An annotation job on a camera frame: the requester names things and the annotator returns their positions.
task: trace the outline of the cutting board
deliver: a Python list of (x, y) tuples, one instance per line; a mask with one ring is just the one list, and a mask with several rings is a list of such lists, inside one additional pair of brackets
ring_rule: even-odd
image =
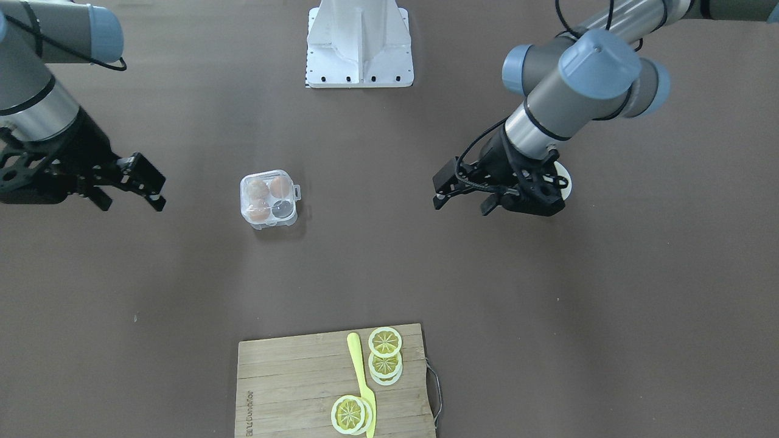
[[(422, 326), (392, 327), (403, 337), (403, 375), (388, 387), (365, 377), (376, 394), (375, 437), (435, 438)], [(330, 410), (340, 396), (360, 395), (346, 337), (360, 335), (367, 374), (374, 328), (238, 344), (235, 438), (344, 438), (331, 426)]]

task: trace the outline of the light blue cap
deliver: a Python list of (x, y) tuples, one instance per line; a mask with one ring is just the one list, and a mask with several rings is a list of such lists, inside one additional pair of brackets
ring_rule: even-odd
[(533, 47), (532, 44), (523, 44), (511, 49), (506, 59), (503, 61), (503, 86), (505, 86), (512, 93), (525, 94), (525, 89), (522, 87), (522, 70), (525, 66), (525, 56), (527, 51)]
[(557, 68), (574, 91), (604, 100), (630, 88), (641, 73), (641, 61), (625, 41), (607, 30), (593, 29), (562, 53)]
[(89, 5), (89, 9), (92, 58), (102, 62), (119, 60), (125, 50), (125, 36), (119, 19), (106, 8)]
[(5, 26), (5, 15), (3, 15), (2, 9), (0, 9), (0, 41), (5, 39)]
[(648, 58), (644, 59), (646, 59), (657, 72), (657, 93), (655, 93), (654, 99), (652, 99), (652, 103), (649, 104), (649, 107), (639, 115), (652, 114), (659, 107), (663, 106), (668, 99), (668, 96), (671, 95), (671, 75), (668, 74), (668, 70), (660, 62)]
[(768, 16), (768, 23), (779, 23), (779, 3), (771, 15)]

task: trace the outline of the citrus slice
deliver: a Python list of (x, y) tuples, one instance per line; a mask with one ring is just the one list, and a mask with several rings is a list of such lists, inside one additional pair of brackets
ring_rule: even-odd
[(368, 347), (379, 358), (389, 358), (400, 351), (403, 339), (397, 330), (392, 327), (380, 327), (371, 333), (368, 338)]
[(377, 358), (371, 353), (368, 357), (368, 368), (371, 374), (380, 379), (392, 379), (400, 371), (400, 364), (403, 363), (403, 356), (400, 352), (389, 358)]
[(351, 435), (355, 436), (368, 432), (368, 428), (371, 427), (371, 422), (373, 421), (373, 408), (371, 408), (371, 404), (362, 397), (358, 397), (358, 399), (365, 408), (365, 424), (359, 430), (355, 430), (351, 433)]
[(403, 361), (401, 361), (400, 364), (397, 366), (397, 374), (393, 378), (382, 379), (377, 377), (374, 373), (371, 373), (371, 379), (373, 379), (374, 382), (378, 383), (383, 387), (388, 387), (389, 385), (397, 382), (401, 374), (403, 374)]
[(351, 435), (365, 424), (365, 405), (359, 397), (344, 395), (333, 404), (330, 421), (338, 433)]

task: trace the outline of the egg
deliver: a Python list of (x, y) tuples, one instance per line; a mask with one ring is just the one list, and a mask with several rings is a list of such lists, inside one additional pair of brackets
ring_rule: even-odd
[(270, 216), (270, 206), (265, 200), (258, 200), (246, 209), (246, 216), (252, 222), (262, 222)]
[(286, 198), (292, 191), (292, 184), (289, 178), (277, 176), (270, 181), (270, 194), (276, 198)]
[(268, 197), (270, 191), (268, 185), (261, 179), (253, 179), (246, 185), (246, 192), (249, 195), (249, 199), (264, 200)]

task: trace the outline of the yellow knife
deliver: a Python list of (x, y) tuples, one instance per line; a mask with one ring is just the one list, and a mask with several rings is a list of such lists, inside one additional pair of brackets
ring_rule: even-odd
[(351, 363), (354, 365), (354, 372), (357, 373), (357, 383), (360, 385), (360, 397), (364, 398), (373, 409), (373, 417), (371, 419), (371, 425), (368, 427), (368, 431), (365, 435), (368, 438), (373, 438), (373, 434), (376, 431), (376, 395), (373, 394), (371, 388), (365, 382), (365, 365), (362, 362), (362, 344), (360, 344), (360, 335), (356, 333), (349, 333), (346, 337), (346, 342), (349, 344), (349, 354), (351, 355)]

